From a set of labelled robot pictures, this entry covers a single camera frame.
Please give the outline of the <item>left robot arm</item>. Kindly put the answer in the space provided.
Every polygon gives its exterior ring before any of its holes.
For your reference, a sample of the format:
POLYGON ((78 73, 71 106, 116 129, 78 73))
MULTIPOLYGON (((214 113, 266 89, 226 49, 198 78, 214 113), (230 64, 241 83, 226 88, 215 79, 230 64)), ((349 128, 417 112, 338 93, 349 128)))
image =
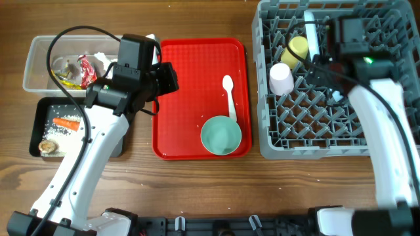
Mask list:
POLYGON ((142 111, 146 102, 178 88, 169 62, 144 71, 116 65, 111 79, 90 84, 74 140, 76 149, 67 152, 30 212, 12 213, 8 234, 130 235, 137 223, 135 214, 109 208, 88 219, 87 211, 104 167, 136 112, 142 111))

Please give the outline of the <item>orange carrot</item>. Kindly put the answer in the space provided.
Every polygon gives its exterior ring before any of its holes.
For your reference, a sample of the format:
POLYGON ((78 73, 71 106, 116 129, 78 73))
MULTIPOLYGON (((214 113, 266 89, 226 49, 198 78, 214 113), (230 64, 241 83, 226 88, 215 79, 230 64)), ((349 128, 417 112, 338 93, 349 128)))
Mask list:
POLYGON ((79 129, 79 121, 71 121, 59 117, 55 117, 52 121, 54 124, 60 127, 64 127, 73 131, 78 131, 79 129))

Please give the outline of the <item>red plastic tray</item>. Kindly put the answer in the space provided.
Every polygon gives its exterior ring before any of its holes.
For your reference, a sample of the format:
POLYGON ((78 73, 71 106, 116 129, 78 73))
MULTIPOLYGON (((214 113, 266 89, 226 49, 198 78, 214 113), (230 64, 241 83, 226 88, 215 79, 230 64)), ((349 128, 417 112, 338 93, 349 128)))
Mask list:
POLYGON ((179 89, 160 96, 153 110, 152 149, 165 161, 214 159, 201 142, 201 128, 215 116, 228 115, 222 78, 233 80, 234 107, 242 139, 230 158, 243 157, 252 146, 245 48, 233 37, 168 39, 161 43, 163 61, 177 73, 179 89))

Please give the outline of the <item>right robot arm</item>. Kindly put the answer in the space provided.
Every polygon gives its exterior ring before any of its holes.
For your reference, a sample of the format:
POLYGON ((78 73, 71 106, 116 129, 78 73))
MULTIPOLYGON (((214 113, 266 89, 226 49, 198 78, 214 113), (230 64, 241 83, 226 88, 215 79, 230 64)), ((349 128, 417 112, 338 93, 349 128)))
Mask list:
POLYGON ((418 235, 419 152, 411 132, 394 62, 383 55, 334 61, 315 55, 308 81, 347 95, 369 149, 378 207, 323 208, 323 235, 418 235))

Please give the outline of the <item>pink plastic cup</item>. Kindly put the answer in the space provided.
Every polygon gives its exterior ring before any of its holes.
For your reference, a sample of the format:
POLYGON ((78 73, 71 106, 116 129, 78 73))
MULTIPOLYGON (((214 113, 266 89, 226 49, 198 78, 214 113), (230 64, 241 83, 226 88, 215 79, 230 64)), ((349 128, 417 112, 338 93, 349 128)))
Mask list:
POLYGON ((287 64, 277 63, 270 68, 270 90, 278 96, 289 94, 294 89, 294 80, 287 64))

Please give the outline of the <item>brown food scrap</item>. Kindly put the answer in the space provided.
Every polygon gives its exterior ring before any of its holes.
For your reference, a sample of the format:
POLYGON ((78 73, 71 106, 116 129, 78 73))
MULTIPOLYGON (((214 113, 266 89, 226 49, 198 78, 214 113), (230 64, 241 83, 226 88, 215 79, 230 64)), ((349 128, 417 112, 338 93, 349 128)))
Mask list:
POLYGON ((38 145, 41 154, 54 153, 58 149, 58 145, 51 140, 42 140, 38 145))

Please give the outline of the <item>teal bowl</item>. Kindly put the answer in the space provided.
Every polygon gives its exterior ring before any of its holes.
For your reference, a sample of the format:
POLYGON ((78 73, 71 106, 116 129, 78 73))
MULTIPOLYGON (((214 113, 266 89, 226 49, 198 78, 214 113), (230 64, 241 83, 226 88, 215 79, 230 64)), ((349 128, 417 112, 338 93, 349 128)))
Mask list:
POLYGON ((214 155, 229 155, 239 148, 242 130, 230 117, 219 115, 203 124, 200 139, 208 152, 214 155))

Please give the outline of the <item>light blue plate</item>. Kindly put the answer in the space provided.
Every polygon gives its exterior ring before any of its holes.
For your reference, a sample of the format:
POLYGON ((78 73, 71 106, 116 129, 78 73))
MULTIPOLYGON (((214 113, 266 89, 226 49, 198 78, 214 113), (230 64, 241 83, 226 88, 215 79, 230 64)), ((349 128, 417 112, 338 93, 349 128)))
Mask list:
POLYGON ((314 56, 320 53, 319 50, 319 42, 318 42, 318 36, 316 31, 316 24, 307 24, 307 22, 313 22, 314 21, 314 15, 313 12, 310 10, 304 11, 304 21, 305 24, 305 30, 306 30, 306 39, 308 41, 308 51, 310 55, 310 60, 314 59, 314 56))

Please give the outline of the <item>grey dishwasher rack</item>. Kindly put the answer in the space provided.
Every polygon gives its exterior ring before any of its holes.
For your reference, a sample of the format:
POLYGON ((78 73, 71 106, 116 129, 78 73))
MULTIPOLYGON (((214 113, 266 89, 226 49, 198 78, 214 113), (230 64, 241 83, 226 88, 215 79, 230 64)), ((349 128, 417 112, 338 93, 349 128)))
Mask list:
POLYGON ((408 1, 261 1, 252 22, 257 69, 260 151, 266 159, 320 159, 367 155, 368 147, 355 111, 335 101, 327 87, 307 83, 307 69, 292 70, 291 93, 277 96, 269 72, 280 61, 288 39, 303 36, 298 23, 324 23, 354 15, 364 22, 364 39, 374 51, 389 51, 400 70, 409 125, 419 137, 419 32, 408 1))

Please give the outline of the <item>white plastic spoon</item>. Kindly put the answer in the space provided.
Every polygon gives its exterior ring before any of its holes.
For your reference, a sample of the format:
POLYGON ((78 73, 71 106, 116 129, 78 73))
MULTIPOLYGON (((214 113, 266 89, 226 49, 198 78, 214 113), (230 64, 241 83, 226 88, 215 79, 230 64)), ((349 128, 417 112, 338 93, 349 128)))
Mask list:
POLYGON ((233 95, 232 95, 232 90, 234 88, 234 83, 233 83, 233 80, 232 80, 231 76, 225 75, 223 77, 222 86, 223 86, 223 89, 227 93, 229 117, 233 121, 236 122, 237 121, 237 115, 236 115, 236 109, 235 109, 234 99, 233 99, 233 95))

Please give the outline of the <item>light blue rice bowl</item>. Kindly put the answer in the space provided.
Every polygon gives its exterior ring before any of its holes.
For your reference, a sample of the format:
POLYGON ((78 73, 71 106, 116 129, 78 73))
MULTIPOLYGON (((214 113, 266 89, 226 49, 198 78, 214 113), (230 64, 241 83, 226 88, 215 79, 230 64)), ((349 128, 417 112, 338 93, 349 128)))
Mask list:
POLYGON ((336 91, 336 90, 332 91, 331 96, 334 102, 340 102, 344 98, 344 96, 339 91, 336 91))

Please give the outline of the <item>red snack wrapper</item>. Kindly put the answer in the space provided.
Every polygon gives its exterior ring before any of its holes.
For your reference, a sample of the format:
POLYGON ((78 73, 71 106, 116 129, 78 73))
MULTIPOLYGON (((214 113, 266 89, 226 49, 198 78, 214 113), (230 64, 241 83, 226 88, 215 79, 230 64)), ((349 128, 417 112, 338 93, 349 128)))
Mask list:
POLYGON ((82 89, 86 89, 91 83, 97 80, 94 66, 89 62, 86 55, 82 55, 77 59, 81 67, 81 84, 82 89))

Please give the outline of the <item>yellow plastic cup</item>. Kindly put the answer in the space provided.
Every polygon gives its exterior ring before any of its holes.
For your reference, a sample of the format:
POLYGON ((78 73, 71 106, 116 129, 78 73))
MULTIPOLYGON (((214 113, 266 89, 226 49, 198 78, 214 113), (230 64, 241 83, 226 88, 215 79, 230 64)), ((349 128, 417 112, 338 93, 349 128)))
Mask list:
MULTIPOLYGON (((296 36, 290 40, 287 46, 300 58, 306 58, 309 50, 306 37, 296 36)), ((288 49, 285 49, 281 55, 281 62, 288 65, 290 69, 294 69, 299 60, 296 59, 288 49)))

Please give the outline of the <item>white tissue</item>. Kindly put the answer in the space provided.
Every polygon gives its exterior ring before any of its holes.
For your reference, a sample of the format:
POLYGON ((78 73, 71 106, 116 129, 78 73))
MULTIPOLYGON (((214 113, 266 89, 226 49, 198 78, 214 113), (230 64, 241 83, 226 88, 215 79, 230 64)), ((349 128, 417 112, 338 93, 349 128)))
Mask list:
POLYGON ((104 69, 104 71, 106 71, 107 69, 108 69, 108 67, 109 67, 109 65, 112 63, 112 62, 117 62, 117 58, 114 58, 114 59, 110 59, 110 58, 108 58, 103 52, 98 52, 98 53, 95 53, 94 54, 94 57, 97 59, 97 60, 99 60, 100 62, 102 62, 102 65, 103 65, 103 69, 104 69))

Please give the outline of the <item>yellow snack wrapper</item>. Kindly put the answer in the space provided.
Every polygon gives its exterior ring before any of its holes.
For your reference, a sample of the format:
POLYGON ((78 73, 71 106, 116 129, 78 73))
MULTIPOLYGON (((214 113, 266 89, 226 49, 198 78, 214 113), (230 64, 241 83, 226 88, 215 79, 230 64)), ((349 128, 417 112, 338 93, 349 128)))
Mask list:
POLYGON ((81 90, 81 70, 75 65, 66 61, 62 69, 52 70, 55 78, 58 79, 60 84, 64 85, 67 89, 81 90))

